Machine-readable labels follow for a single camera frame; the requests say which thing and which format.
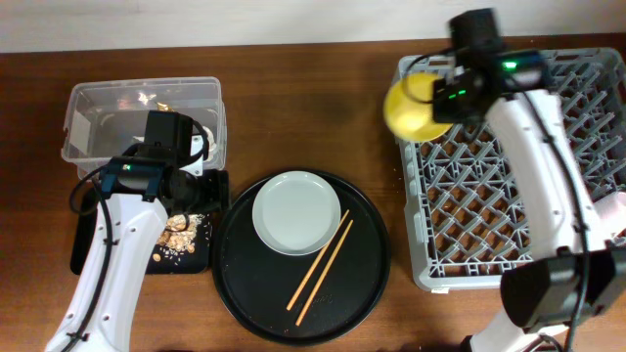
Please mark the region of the white tissue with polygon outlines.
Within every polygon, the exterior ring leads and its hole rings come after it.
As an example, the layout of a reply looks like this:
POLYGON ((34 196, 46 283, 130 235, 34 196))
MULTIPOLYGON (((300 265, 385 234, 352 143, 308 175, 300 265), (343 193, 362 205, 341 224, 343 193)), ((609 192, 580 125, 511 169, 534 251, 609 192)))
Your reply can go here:
POLYGON ((213 135, 212 131, 208 127, 206 127, 206 126, 203 127, 203 130, 206 133, 207 141, 208 141, 208 154, 207 154, 207 156, 206 156, 206 158, 204 160, 205 161, 211 161, 214 158, 217 145, 215 143, 215 139, 214 139, 214 135, 213 135))

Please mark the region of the food scraps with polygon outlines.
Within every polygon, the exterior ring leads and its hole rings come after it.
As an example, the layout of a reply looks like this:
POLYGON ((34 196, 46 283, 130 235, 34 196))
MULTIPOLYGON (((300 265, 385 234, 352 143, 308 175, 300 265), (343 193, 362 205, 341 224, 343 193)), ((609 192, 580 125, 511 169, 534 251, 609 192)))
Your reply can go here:
POLYGON ((199 232, 203 229, 204 215, 174 215, 165 225, 156 241, 152 254, 154 262, 171 261, 175 265, 195 253, 199 245, 199 232))

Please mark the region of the yellow bowl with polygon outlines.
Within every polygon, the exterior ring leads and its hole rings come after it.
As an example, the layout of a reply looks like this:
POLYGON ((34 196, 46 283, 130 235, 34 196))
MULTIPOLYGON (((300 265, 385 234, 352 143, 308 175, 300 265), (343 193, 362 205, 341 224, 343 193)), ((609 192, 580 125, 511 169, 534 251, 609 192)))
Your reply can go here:
POLYGON ((450 123, 434 121, 433 83, 439 75, 411 73, 394 83, 383 102, 383 118, 388 129, 407 142, 429 142, 452 128, 450 123))

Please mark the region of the pink cup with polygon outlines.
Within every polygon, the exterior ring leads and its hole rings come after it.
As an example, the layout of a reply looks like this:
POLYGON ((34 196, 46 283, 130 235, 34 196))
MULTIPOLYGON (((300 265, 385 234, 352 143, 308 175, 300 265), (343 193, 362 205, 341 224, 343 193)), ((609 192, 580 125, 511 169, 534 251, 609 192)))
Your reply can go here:
POLYGON ((603 234, 609 240, 625 230, 625 204, 626 195, 624 192, 614 192, 594 203, 603 226, 603 234))

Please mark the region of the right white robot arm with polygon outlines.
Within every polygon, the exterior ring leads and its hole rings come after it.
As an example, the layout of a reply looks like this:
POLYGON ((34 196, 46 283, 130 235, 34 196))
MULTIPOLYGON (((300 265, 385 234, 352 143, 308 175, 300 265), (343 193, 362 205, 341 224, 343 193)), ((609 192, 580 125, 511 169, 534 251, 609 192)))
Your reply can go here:
POLYGON ((460 76, 434 84, 434 119, 489 125, 509 160, 533 260, 506 272, 502 311, 466 351, 523 351, 605 313, 625 292, 625 250, 610 242, 623 216, 601 216, 563 128, 559 96, 536 50, 453 50, 460 76))

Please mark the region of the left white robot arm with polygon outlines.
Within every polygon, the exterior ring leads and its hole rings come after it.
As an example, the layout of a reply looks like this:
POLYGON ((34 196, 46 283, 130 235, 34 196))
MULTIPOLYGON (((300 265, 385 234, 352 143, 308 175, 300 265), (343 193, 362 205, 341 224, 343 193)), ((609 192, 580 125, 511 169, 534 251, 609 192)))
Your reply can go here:
POLYGON ((114 157, 99 172, 97 220, 73 298, 49 351, 126 351, 144 277, 196 274, 209 265, 207 216, 230 204, 225 170, 199 175, 167 161, 114 157), (194 249, 154 261, 173 215, 196 215, 194 249))

